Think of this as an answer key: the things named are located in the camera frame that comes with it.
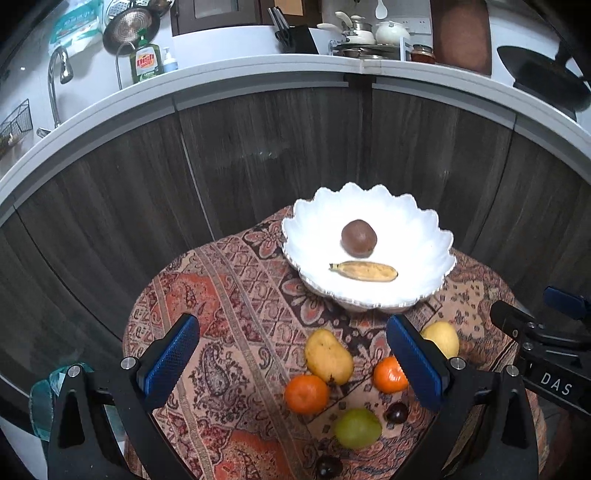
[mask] tangerine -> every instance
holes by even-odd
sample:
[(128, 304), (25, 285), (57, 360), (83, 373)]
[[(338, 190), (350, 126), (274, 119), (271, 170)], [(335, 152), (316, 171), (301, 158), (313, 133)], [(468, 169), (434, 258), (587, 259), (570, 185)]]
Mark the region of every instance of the tangerine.
[(320, 377), (304, 374), (287, 384), (283, 396), (292, 412), (314, 415), (323, 411), (328, 404), (330, 389)]
[(374, 385), (382, 393), (396, 393), (408, 388), (408, 380), (395, 356), (387, 356), (374, 368)]

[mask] cabinet door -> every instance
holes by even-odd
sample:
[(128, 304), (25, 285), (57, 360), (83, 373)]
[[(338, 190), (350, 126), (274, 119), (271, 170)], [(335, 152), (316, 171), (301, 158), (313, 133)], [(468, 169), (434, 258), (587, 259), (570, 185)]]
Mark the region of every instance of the cabinet door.
[(254, 226), (319, 187), (358, 180), (361, 96), (322, 87), (254, 93), (179, 112), (214, 236)]
[(294, 27), (295, 25), (308, 25), (315, 28), (322, 23), (322, 11), (320, 0), (260, 0), (261, 15), (265, 25), (273, 25), (268, 8), (279, 7), (285, 19)]
[(261, 20), (258, 0), (177, 0), (173, 15), (173, 35)]
[(478, 238), (505, 165), (511, 130), (445, 103), (374, 90), (371, 162), (361, 185), (411, 193), (439, 214), (466, 254)]
[(212, 240), (179, 130), (169, 115), (127, 132), (18, 208), (53, 270), (119, 337), (152, 278)]
[(591, 186), (564, 162), (513, 134), (503, 178), (473, 256), (538, 318), (554, 285), (591, 295)]
[(116, 365), (121, 341), (63, 285), (13, 213), (0, 229), (0, 374), (29, 392), (78, 361)]

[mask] electrical outlet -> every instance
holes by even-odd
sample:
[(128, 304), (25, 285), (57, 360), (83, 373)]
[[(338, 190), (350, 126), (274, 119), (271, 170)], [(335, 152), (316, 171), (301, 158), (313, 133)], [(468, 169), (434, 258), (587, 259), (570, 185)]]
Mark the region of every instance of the electrical outlet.
[(409, 33), (430, 35), (431, 19), (429, 17), (392, 17), (390, 20), (401, 23)]

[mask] paisley tablecloth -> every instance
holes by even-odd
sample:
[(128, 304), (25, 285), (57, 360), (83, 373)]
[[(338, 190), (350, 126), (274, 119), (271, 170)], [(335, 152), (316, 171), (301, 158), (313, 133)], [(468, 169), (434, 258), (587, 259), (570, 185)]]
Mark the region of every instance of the paisley tablecloth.
[[(152, 280), (129, 318), (124, 354), (141, 356), (184, 312), (199, 318), (201, 341), (164, 408), (154, 417), (196, 478), (207, 480), (305, 480), (328, 453), (343, 460), (343, 479), (389, 479), (416, 445), (432, 415), (412, 389), (385, 395), (371, 381), (373, 367), (389, 354), (387, 315), (348, 314), (307, 291), (284, 259), (281, 219), (287, 207), (254, 228), (191, 250)], [(450, 322), (461, 338), (460, 356), (480, 369), (499, 371), (511, 362), (515, 344), (489, 318), (497, 300), (515, 303), (508, 286), (490, 268), (454, 251), (456, 268), (441, 291), (406, 315), (421, 330)], [(350, 381), (332, 389), (318, 416), (290, 412), (283, 400), (290, 378), (306, 372), (304, 345), (327, 328), (355, 359)], [(339, 446), (331, 425), (348, 408), (367, 407), (381, 419), (394, 401), (410, 408), (403, 425), (386, 424), (371, 447)], [(548, 454), (545, 422), (530, 393), (538, 435), (540, 469)], [(465, 428), (466, 438), (471, 423)], [(147, 478), (131, 448), (132, 471)]]

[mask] sink faucet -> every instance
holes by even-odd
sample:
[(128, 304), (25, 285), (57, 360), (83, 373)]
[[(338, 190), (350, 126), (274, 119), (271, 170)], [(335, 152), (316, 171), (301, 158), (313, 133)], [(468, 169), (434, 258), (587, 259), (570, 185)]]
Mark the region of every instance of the sink faucet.
[(68, 83), (74, 78), (74, 72), (70, 65), (70, 58), (68, 52), (64, 47), (57, 47), (51, 55), (49, 60), (49, 68), (47, 70), (47, 89), (49, 90), (49, 101), (51, 103), (51, 113), (53, 114), (53, 121), (55, 122), (55, 128), (61, 125), (60, 114), (57, 112), (57, 101), (56, 101), (56, 86), (53, 82), (53, 69), (56, 64), (56, 59), (60, 58), (61, 70), (60, 70), (60, 83), (62, 85)]

